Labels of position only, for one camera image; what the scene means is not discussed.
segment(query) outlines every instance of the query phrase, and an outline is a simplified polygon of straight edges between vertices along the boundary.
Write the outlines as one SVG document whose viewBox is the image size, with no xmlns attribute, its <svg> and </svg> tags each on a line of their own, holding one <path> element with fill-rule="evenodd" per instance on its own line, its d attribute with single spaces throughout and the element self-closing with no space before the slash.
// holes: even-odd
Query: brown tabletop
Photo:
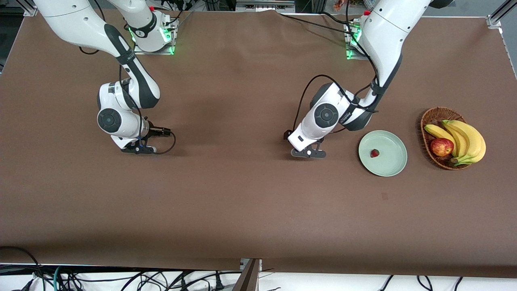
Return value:
<svg viewBox="0 0 517 291">
<path fill-rule="evenodd" d="M 325 159 L 292 158 L 282 135 L 307 82 L 328 74 L 354 92 L 373 77 L 343 42 L 273 11 L 194 13 L 174 56 L 139 56 L 161 88 L 143 114 L 178 140 L 137 156 L 96 124 L 115 58 L 25 18 L 0 77 L 0 244 L 42 263 L 235 269 L 258 257 L 277 271 L 517 277 L 517 81 L 499 31 L 482 18 L 421 19 L 368 127 L 328 136 Z M 308 89 L 302 115 L 326 82 Z M 479 129 L 483 161 L 446 171 L 425 158 L 416 122 L 435 106 Z M 397 176 L 358 159 L 376 129 L 406 145 Z"/>
</svg>

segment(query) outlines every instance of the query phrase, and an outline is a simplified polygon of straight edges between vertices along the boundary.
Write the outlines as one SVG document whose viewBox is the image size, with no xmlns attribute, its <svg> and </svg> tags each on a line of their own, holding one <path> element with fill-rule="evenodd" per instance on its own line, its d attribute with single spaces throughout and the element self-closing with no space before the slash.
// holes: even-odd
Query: wicker basket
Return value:
<svg viewBox="0 0 517 291">
<path fill-rule="evenodd" d="M 437 125 L 443 129 L 444 126 L 442 125 L 442 120 L 459 120 L 462 122 L 465 122 L 465 119 L 463 116 L 461 116 L 456 111 L 446 108 L 446 107 L 435 107 L 431 108 L 428 111 L 426 111 L 422 119 L 420 120 L 420 132 L 422 133 L 421 139 L 420 139 L 420 145 L 422 147 L 422 150 L 424 150 L 424 153 L 427 153 L 426 156 L 429 160 L 436 163 L 439 167 L 447 169 L 447 170 L 461 170 L 465 169 L 469 165 L 458 165 L 454 166 L 453 163 L 451 163 L 452 156 L 447 155 L 443 157 L 439 157 L 433 154 L 431 151 L 431 142 L 435 139 L 434 136 L 429 134 L 425 131 L 424 126 L 428 124 L 434 124 Z"/>
</svg>

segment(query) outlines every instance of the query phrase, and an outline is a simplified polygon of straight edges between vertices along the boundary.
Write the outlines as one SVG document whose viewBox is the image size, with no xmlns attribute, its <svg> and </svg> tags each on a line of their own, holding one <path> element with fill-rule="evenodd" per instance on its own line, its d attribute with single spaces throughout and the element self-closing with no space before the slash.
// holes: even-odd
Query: apple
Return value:
<svg viewBox="0 0 517 291">
<path fill-rule="evenodd" d="M 437 138 L 431 142 L 431 150 L 437 156 L 446 156 L 452 153 L 454 143 L 446 138 Z"/>
</svg>

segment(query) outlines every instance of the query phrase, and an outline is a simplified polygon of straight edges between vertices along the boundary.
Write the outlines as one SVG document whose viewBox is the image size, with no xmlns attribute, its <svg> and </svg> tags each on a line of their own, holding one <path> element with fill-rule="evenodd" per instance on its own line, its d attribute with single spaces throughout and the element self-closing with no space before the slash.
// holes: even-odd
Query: light green plate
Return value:
<svg viewBox="0 0 517 291">
<path fill-rule="evenodd" d="M 370 152 L 379 150 L 379 156 Z M 359 158 L 368 171 L 382 177 L 395 176 L 407 163 L 407 151 L 400 138 L 391 132 L 375 130 L 367 133 L 359 143 Z"/>
</svg>

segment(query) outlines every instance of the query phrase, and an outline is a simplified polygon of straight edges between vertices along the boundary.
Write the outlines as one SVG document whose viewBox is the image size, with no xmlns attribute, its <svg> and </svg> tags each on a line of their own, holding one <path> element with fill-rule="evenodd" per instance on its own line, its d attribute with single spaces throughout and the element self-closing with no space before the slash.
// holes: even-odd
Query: banana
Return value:
<svg viewBox="0 0 517 291">
<path fill-rule="evenodd" d="M 468 149 L 468 142 L 467 140 L 456 130 L 447 127 L 445 124 L 448 120 L 442 120 L 442 124 L 445 126 L 445 128 L 449 131 L 449 133 L 452 135 L 455 144 L 454 149 L 452 149 L 452 156 L 453 157 L 462 157 L 465 156 Z"/>
<path fill-rule="evenodd" d="M 486 144 L 481 134 L 474 127 L 458 120 L 443 120 L 442 122 L 454 138 L 453 132 L 456 132 L 459 138 L 461 136 L 466 141 L 466 147 L 462 144 L 459 146 L 458 157 L 453 159 L 453 163 L 456 163 L 456 165 L 475 163 L 483 158 Z"/>
<path fill-rule="evenodd" d="M 452 135 L 450 135 L 448 132 L 443 130 L 441 127 L 436 126 L 434 124 L 428 124 L 428 125 L 424 126 L 424 129 L 426 132 L 430 133 L 435 138 L 446 138 L 446 139 L 452 141 L 452 143 L 454 144 L 454 148 L 452 149 L 452 152 L 454 153 L 454 151 L 456 150 L 456 141 L 452 137 Z"/>
</svg>

